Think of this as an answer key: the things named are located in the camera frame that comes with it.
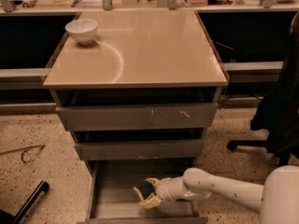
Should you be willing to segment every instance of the terrazzo floor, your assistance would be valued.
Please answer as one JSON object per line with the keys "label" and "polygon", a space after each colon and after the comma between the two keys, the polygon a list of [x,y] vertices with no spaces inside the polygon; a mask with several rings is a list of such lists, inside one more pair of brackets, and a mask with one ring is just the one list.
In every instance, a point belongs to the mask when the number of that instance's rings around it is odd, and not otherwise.
{"label": "terrazzo floor", "polygon": [[[40,180],[50,184],[50,190],[21,223],[68,224],[86,217],[91,176],[53,110],[53,105],[0,105],[0,152],[45,145],[41,151],[33,151],[33,160],[27,163],[22,163],[20,152],[0,156],[0,209],[15,215]],[[255,111],[254,106],[218,110],[196,166],[213,175],[262,184],[278,160],[262,148],[244,147],[234,153],[226,149],[231,139],[265,139],[266,131],[249,129]],[[290,164],[299,162],[291,158]],[[259,219],[257,214],[217,194],[198,202],[198,209],[201,217],[208,218],[208,224],[254,224]]]}

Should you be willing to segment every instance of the table top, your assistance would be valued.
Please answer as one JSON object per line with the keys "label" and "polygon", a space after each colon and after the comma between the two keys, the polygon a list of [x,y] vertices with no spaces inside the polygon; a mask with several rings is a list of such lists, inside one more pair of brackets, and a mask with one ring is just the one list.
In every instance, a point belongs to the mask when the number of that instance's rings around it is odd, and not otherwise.
{"label": "table top", "polygon": [[82,46],[68,37],[49,89],[224,86],[227,80],[192,10],[83,11],[98,22]]}

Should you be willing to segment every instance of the chair wheel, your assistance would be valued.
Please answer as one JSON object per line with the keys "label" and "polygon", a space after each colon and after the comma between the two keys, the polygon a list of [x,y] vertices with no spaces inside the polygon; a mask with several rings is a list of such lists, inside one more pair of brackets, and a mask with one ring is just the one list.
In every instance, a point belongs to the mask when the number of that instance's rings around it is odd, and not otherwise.
{"label": "chair wheel", "polygon": [[237,143],[234,142],[233,140],[231,140],[227,145],[226,145],[227,149],[229,149],[230,151],[234,152],[235,149],[237,148]]}

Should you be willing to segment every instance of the white bowl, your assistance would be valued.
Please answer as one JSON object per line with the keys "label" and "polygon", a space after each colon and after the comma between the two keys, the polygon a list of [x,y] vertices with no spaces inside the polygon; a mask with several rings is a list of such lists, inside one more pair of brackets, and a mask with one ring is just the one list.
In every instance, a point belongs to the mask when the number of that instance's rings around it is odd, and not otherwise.
{"label": "white bowl", "polygon": [[65,29],[75,41],[86,45],[91,43],[96,36],[97,22],[91,19],[74,20],[69,22]]}

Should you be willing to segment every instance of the floor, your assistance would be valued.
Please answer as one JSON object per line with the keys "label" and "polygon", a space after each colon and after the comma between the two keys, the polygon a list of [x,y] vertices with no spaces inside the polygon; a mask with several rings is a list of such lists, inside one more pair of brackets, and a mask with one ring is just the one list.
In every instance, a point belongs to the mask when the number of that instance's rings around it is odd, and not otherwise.
{"label": "floor", "polygon": [[[220,175],[262,184],[277,167],[278,160],[262,148],[226,149],[231,139],[265,139],[266,131],[252,132],[249,122],[256,105],[219,109],[206,134],[206,145],[197,167]],[[86,217],[91,185],[90,174],[80,161],[73,140],[64,130],[53,105],[0,105],[0,152],[44,144],[23,163],[21,153],[0,156],[0,208],[15,215],[40,180],[50,184],[49,192],[38,199],[22,223],[76,223]],[[290,164],[299,165],[292,158]],[[209,224],[258,223],[257,214],[213,194],[198,202],[199,214]]]}

